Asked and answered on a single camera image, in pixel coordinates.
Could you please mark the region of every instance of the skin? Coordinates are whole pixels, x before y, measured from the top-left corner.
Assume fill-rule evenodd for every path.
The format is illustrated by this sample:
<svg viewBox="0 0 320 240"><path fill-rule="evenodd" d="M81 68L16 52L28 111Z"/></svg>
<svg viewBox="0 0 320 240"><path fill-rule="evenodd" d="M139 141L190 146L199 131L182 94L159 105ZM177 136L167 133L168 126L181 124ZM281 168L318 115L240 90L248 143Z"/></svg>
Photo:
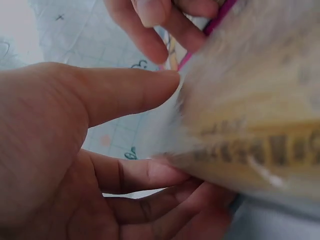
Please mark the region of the skin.
<svg viewBox="0 0 320 240"><path fill-rule="evenodd" d="M113 20L152 62L162 64L167 48L153 29L165 28L189 52L196 52L206 36L183 13L212 19L217 16L214 0L104 0Z"/></svg>
<svg viewBox="0 0 320 240"><path fill-rule="evenodd" d="M171 71L48 62L0 72L0 239L220 240L232 192L160 160L81 149L88 128L155 108L178 83Z"/></svg>

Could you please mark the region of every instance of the white surface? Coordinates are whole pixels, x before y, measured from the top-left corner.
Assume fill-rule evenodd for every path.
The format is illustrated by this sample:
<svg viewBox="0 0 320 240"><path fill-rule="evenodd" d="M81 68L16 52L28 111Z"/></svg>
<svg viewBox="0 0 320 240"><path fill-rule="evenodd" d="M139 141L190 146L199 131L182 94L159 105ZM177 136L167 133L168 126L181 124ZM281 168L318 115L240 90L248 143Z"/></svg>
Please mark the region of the white surface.
<svg viewBox="0 0 320 240"><path fill-rule="evenodd" d="M44 61L158 68L111 20L102 0L0 0L0 70ZM131 115L93 127L83 148L116 158L134 156L131 148L145 118L145 113Z"/></svg>

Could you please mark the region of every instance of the yellow packaged food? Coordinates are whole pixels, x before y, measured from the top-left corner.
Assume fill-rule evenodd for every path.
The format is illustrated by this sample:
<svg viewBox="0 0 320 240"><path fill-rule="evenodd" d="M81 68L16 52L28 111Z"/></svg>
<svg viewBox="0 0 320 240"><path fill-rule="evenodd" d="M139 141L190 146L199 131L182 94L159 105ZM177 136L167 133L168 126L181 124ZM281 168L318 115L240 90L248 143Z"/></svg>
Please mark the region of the yellow packaged food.
<svg viewBox="0 0 320 240"><path fill-rule="evenodd" d="M320 201L319 0L238 0L181 75L145 153L243 193Z"/></svg>

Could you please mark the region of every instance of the pink edge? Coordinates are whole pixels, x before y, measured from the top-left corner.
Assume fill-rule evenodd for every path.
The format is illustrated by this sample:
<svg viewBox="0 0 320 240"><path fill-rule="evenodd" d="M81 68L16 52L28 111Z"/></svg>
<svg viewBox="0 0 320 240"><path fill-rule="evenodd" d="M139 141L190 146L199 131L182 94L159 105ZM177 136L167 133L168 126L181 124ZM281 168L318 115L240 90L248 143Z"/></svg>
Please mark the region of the pink edge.
<svg viewBox="0 0 320 240"><path fill-rule="evenodd" d="M222 7L220 8L220 11L218 13L218 16L211 20L209 24L205 27L203 32L205 35L209 36L213 30L219 26L221 21L224 19L224 17L227 15L229 10L233 7L233 5L237 2L237 0L227 0ZM192 53L187 53L184 58L181 60L179 66L178 66L178 71L190 60L192 57Z"/></svg>

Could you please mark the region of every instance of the plastic bag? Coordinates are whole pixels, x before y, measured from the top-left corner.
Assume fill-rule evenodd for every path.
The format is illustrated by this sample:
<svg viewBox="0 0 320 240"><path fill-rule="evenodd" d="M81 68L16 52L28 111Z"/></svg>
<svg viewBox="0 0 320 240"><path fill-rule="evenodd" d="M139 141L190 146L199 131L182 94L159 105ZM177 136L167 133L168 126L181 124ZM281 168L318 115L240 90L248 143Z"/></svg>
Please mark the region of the plastic bag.
<svg viewBox="0 0 320 240"><path fill-rule="evenodd" d="M320 200L319 0L238 0L181 74L140 157L249 195Z"/></svg>

